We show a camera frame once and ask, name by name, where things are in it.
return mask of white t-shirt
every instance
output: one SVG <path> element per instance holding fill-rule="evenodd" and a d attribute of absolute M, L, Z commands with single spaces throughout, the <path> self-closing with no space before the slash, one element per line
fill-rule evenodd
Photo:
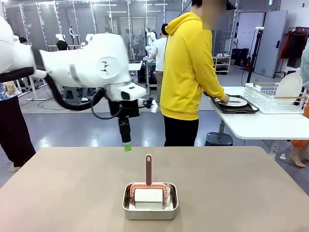
<path fill-rule="evenodd" d="M 166 47 L 167 38 L 161 38 L 153 42 L 153 46 L 150 53 L 156 55 L 155 58 L 155 70 L 163 72 L 164 70 L 164 54 Z"/>

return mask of beige tabletop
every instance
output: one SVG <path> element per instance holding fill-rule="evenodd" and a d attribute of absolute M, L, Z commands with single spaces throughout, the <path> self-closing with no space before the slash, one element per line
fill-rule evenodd
<path fill-rule="evenodd" d="M 129 221 L 126 184 L 176 185 L 173 221 Z M 40 150 L 0 189 L 1 232 L 308 232 L 309 197 L 259 147 Z"/>

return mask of robot logo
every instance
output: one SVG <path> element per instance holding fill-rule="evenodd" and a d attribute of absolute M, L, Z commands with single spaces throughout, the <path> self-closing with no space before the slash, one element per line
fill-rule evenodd
<path fill-rule="evenodd" d="M 106 74 L 108 75 L 108 72 L 107 72 L 106 68 L 109 66 L 109 64 L 106 61 L 103 61 L 102 64 L 104 65 L 104 67 L 101 70 L 101 72 L 106 72 Z"/>

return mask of yellow hoodie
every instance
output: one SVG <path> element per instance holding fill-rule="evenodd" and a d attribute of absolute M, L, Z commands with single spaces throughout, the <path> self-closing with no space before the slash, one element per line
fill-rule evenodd
<path fill-rule="evenodd" d="M 196 120 L 203 89 L 213 97 L 225 97 L 213 67 L 211 31 L 203 30 L 202 19 L 188 12 L 171 21 L 166 32 L 162 114 Z"/>

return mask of wire basket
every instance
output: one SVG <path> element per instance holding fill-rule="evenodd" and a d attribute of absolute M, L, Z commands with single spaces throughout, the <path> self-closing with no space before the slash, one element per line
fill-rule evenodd
<path fill-rule="evenodd" d="M 276 97 L 279 83 L 246 83 L 244 98 L 264 114 L 302 114 L 309 95 L 301 92 L 295 97 Z"/>

